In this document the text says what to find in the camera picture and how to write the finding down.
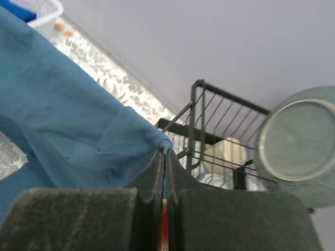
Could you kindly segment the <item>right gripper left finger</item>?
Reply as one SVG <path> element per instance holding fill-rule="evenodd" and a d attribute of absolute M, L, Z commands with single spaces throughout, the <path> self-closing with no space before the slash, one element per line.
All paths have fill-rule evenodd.
<path fill-rule="evenodd" d="M 164 154 L 120 189 L 29 189 L 1 226 L 1 250 L 159 250 Z"/>

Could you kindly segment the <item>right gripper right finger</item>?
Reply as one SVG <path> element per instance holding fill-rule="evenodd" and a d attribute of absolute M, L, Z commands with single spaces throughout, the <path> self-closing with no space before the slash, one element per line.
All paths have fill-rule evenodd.
<path fill-rule="evenodd" d="M 322 250 L 308 210 L 284 192 L 204 185 L 166 155 L 170 250 Z"/>

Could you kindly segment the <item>black wire dish rack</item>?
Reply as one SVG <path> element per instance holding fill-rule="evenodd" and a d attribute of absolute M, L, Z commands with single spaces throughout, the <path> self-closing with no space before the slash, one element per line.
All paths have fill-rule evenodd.
<path fill-rule="evenodd" d="M 269 195 L 254 165 L 256 137 L 268 114 L 268 109 L 199 79 L 191 87 L 189 103 L 175 118 L 160 119 L 157 128 L 188 139 L 182 151 L 175 155 L 195 179 L 200 173 L 209 172 L 203 163 L 206 147 L 228 137 L 238 139 L 247 148 L 247 161 L 223 175 L 230 175 L 233 189 L 196 181 L 204 187 L 205 195 L 220 198 L 224 193 L 231 193 L 248 206 L 260 195 Z"/>

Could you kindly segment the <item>teal blue t shirt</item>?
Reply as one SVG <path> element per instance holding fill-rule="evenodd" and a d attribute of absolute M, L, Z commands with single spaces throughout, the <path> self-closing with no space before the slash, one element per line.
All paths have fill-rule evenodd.
<path fill-rule="evenodd" d="M 1 219 L 30 188 L 119 188 L 170 139 L 1 9 L 1 131 L 28 162 L 1 180 Z"/>

